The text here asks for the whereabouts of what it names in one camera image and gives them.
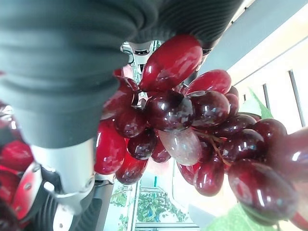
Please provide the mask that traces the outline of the right robot hand black cloth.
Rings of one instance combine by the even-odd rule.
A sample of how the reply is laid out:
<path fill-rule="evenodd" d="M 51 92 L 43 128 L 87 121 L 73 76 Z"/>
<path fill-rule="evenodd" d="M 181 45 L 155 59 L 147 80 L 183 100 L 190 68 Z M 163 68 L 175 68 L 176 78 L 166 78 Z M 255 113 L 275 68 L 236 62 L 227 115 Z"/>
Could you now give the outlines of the right robot hand black cloth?
<path fill-rule="evenodd" d="M 3 0 L 0 98 L 35 162 L 26 217 L 37 231 L 98 231 L 111 186 L 95 183 L 94 138 L 124 42 L 191 34 L 210 51 L 239 0 Z"/>

